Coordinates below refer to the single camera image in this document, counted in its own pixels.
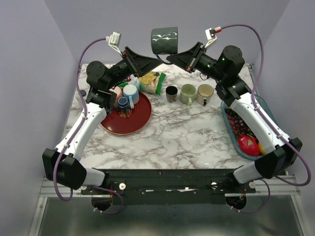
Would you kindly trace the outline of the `dark grey mug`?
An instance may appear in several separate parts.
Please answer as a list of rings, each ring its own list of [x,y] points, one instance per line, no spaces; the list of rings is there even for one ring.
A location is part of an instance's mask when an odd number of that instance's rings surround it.
[[[151,48],[156,56],[178,53],[178,27],[155,28],[151,31]]]

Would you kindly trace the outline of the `light blue white mug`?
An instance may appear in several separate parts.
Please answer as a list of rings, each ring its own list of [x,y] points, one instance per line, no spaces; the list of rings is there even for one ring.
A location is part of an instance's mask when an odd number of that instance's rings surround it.
[[[123,95],[128,99],[131,109],[134,109],[140,99],[137,87],[135,85],[126,85],[123,88]]]

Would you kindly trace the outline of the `brown striped mug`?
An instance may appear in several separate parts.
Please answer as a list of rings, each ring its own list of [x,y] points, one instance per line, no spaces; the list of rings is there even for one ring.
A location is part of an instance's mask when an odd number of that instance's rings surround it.
[[[177,101],[178,89],[175,86],[168,86],[165,90],[165,93],[168,102],[172,103]]]

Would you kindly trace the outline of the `light green mug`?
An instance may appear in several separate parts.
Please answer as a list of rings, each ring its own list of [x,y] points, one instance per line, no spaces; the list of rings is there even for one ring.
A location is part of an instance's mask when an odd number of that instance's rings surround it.
[[[196,98],[196,88],[194,85],[185,84],[181,87],[180,101],[186,105],[192,105]]]

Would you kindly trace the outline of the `cream mug with black rim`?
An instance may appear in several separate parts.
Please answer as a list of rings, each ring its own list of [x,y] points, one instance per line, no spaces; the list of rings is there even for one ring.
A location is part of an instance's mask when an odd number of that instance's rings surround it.
[[[212,86],[202,84],[197,89],[196,102],[202,106],[206,106],[214,94]]]

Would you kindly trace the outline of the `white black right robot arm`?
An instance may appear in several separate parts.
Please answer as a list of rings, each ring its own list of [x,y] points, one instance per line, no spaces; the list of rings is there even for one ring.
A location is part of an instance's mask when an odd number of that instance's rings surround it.
[[[297,155],[292,148],[300,150],[302,142],[283,132],[252,97],[252,90],[239,76],[245,64],[240,48],[228,45],[218,59],[213,59],[198,42],[187,51],[169,55],[167,60],[187,72],[198,70],[214,79],[219,98],[249,126],[266,153],[228,175],[229,191],[239,192],[251,180],[272,178],[294,163]]]

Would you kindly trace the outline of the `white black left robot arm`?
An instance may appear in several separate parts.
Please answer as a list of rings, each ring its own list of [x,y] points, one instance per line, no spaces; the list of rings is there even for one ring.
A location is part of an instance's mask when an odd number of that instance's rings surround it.
[[[64,139],[54,149],[45,149],[42,155],[49,180],[73,190],[92,185],[98,194],[108,191],[105,172],[83,167],[81,155],[96,128],[113,111],[117,95],[111,88],[125,82],[130,75],[144,76],[162,63],[161,59],[142,56],[125,47],[122,60],[110,68],[100,61],[88,64],[86,81],[90,90],[83,100],[80,117]]]

